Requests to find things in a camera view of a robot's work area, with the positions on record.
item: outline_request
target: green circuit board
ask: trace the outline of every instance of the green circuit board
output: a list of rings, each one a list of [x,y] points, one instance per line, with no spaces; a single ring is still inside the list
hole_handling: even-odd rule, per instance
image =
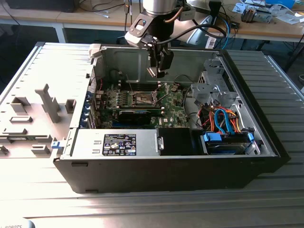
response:
[[[112,86],[104,91],[100,107],[101,128],[153,129],[163,127],[189,127],[182,104],[182,91],[173,84],[161,86],[156,93],[152,91],[120,91]],[[117,117],[123,110],[149,112],[151,122],[142,126],[117,126]]]

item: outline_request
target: white cable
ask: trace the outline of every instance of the white cable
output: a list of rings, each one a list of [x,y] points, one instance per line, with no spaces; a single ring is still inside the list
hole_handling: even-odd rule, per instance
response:
[[[109,18],[109,16],[108,15],[105,15],[105,14],[99,14],[99,13],[97,13],[97,12],[94,12],[95,14],[97,14],[97,15],[100,15],[100,16],[103,16],[103,17],[105,17],[105,18]]]
[[[276,6],[282,6],[282,7],[284,7],[284,8],[286,8],[286,9],[288,9],[290,12],[292,12],[293,14],[295,14],[295,12],[293,12],[291,9],[289,9],[287,6],[285,6],[285,5],[282,5],[282,4],[272,4],[272,5],[276,5]]]

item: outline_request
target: desk clutter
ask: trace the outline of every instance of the desk clutter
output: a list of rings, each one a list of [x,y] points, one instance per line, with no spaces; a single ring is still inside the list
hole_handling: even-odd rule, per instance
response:
[[[240,13],[242,22],[270,23],[273,17],[288,24],[296,24],[304,21],[302,12],[293,12],[294,0],[246,0],[235,4],[232,12]]]

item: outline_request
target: motherboard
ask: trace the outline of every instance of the motherboard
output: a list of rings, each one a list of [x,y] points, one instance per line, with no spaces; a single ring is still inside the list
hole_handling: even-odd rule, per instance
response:
[[[189,127],[182,107],[184,94],[169,83],[111,85],[96,96],[102,129]]]

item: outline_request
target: blue bin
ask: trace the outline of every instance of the blue bin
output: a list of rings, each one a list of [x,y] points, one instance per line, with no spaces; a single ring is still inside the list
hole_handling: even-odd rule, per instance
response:
[[[292,8],[295,0],[265,0],[266,4],[282,4],[288,8]]]

